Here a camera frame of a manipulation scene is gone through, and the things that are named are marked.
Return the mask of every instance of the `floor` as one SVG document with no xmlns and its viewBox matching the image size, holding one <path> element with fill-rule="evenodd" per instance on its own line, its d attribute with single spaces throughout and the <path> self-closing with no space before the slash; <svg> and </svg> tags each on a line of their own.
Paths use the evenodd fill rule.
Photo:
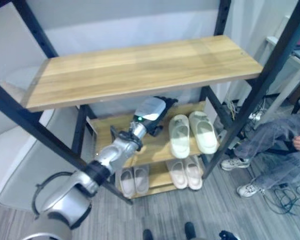
<svg viewBox="0 0 300 240">
<path fill-rule="evenodd" d="M 289 112 L 284 106 L 281 110 Z M 101 188 L 90 215 L 72 232 L 73 240 L 140 240 L 144 229 L 150 229 L 155 240 L 184 240 L 187 221 L 207 240 L 219 239 L 222 230 L 241 240 L 300 240 L 300 207 L 293 208 L 294 214 L 279 215 L 269 209 L 261 193 L 249 199 L 236 194 L 238 186 L 274 161 L 271 155 L 260 154 L 252 169 L 226 172 L 216 167 L 199 191 L 184 189 L 141 197 L 133 200 L 133 206 Z M 266 195 L 273 200 L 272 190 Z M 0 206 L 0 240 L 17 240 L 33 220 L 30 212 Z"/>
</svg>

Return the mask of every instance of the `jeans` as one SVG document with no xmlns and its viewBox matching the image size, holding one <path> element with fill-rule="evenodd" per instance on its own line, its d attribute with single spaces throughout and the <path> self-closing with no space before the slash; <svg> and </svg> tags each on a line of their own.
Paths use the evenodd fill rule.
<svg viewBox="0 0 300 240">
<path fill-rule="evenodd" d="M 260 125 L 252 139 L 238 146 L 234 154 L 242 159 L 252 159 L 258 153 L 271 148 L 276 141 L 292 141 L 297 136 L 300 136 L 300 114 Z M 282 160 L 275 168 L 258 176 L 253 184 L 262 189 L 270 189 L 275 185 L 299 181 L 300 151 L 283 156 Z"/>
</svg>

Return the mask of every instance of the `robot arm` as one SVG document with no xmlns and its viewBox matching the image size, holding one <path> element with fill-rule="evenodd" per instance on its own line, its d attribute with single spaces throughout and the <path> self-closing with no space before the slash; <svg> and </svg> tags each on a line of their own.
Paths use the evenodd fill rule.
<svg viewBox="0 0 300 240">
<path fill-rule="evenodd" d="M 96 160 L 85 170 L 74 172 L 66 184 L 45 201 L 38 219 L 22 240 L 41 236 L 71 240 L 71 229 L 78 227 L 89 214 L 91 197 L 99 186 L 141 149 L 141 139 L 147 133 L 159 134 L 162 127 L 158 123 L 176 102 L 176 99 L 157 96 L 146 99 L 135 111 L 129 131 L 121 131 L 111 145 L 100 151 Z"/>
</svg>

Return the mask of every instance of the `wood grain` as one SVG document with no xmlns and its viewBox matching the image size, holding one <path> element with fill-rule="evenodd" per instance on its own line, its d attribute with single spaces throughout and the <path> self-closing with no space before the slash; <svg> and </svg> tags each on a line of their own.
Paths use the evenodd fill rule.
<svg viewBox="0 0 300 240">
<path fill-rule="evenodd" d="M 22 104 L 32 112 L 256 78 L 262 70 L 231 39 L 201 39 L 48 59 Z"/>
<path fill-rule="evenodd" d="M 184 114 L 189 116 L 193 111 L 203 111 L 205 102 L 190 103 L 172 107 L 166 117 L 162 120 L 162 132 L 153 137 L 147 134 L 142 139 L 143 148 L 137 152 L 132 158 L 126 161 L 124 167 L 129 168 L 137 165 L 151 164 L 166 160 L 175 159 L 170 151 L 169 131 L 168 125 L 172 117 L 177 114 Z M 133 119 L 133 114 L 121 115 L 118 117 L 110 117 L 106 119 L 95 119 L 90 123 L 97 132 L 96 138 L 96 153 L 111 144 L 110 126 L 113 125 L 118 131 L 127 131 L 130 126 L 130 121 Z M 190 155 L 200 154 L 195 137 L 190 131 Z"/>
<path fill-rule="evenodd" d="M 170 173 L 164 161 L 150 165 L 149 169 L 149 191 L 145 195 L 136 193 L 132 198 L 139 198 L 153 194 L 164 193 L 176 190 L 177 188 L 172 182 Z"/>
</svg>

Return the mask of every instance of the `slipper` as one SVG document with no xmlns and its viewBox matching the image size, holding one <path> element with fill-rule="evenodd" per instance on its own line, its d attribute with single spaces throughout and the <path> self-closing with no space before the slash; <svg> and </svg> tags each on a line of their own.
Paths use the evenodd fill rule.
<svg viewBox="0 0 300 240">
<path fill-rule="evenodd" d="M 204 154 L 214 154 L 219 143 L 208 116 L 203 111 L 194 111 L 189 116 L 189 122 L 199 150 Z"/>
<path fill-rule="evenodd" d="M 132 167 L 122 169 L 117 175 L 120 179 L 122 194 L 126 198 L 131 198 L 136 193 L 134 169 Z"/>
<path fill-rule="evenodd" d="M 199 166 L 198 157 L 193 155 L 183 160 L 184 172 L 188 185 L 192 190 L 199 190 L 202 187 L 202 170 Z"/>
<path fill-rule="evenodd" d="M 145 195 L 149 190 L 149 165 L 135 166 L 134 183 L 137 194 Z"/>
<path fill-rule="evenodd" d="M 188 186 L 187 177 L 184 170 L 182 160 L 174 159 L 165 162 L 172 182 L 177 189 L 185 189 Z"/>
<path fill-rule="evenodd" d="M 177 159 L 185 159 L 190 153 L 189 120 L 186 115 L 176 115 L 169 122 L 170 149 Z"/>
</svg>

